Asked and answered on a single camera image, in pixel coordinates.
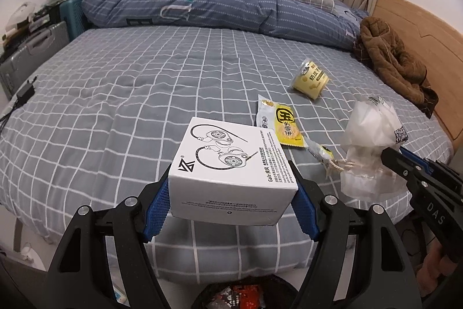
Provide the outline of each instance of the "kz logo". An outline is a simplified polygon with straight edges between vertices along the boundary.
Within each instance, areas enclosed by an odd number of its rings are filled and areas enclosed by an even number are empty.
[[[180,164],[178,165],[178,170],[183,170],[184,172],[193,172],[194,161],[186,162],[181,159]]]

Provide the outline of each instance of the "product box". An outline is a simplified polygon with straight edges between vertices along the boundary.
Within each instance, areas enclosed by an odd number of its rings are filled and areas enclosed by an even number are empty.
[[[274,225],[297,191],[273,130],[198,117],[168,179],[173,216],[219,224]]]

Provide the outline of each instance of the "rolled blanket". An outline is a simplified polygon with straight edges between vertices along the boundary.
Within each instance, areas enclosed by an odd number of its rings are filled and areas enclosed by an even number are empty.
[[[388,23],[379,17],[364,18],[354,43],[354,55],[431,118],[439,97],[426,79],[426,66],[406,51],[402,39]]]

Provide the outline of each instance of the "wooden headboard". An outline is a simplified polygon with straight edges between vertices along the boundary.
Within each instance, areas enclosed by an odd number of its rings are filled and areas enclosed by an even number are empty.
[[[426,64],[439,96],[435,114],[456,151],[463,145],[463,35],[406,0],[378,0],[373,16],[387,21],[406,49]]]

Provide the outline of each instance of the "silver bolt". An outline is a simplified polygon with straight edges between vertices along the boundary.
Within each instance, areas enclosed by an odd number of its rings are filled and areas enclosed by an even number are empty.
[[[376,212],[378,215],[381,215],[384,212],[384,209],[379,204],[373,206],[373,211]]]
[[[133,207],[137,204],[137,202],[138,202],[138,199],[135,197],[128,197],[126,200],[124,200],[124,204],[127,207]]]
[[[335,196],[327,195],[325,197],[325,202],[334,206],[337,203],[337,199]]]
[[[90,210],[90,207],[89,206],[82,206],[78,211],[77,213],[79,215],[86,215],[87,213],[89,213],[89,210]]]

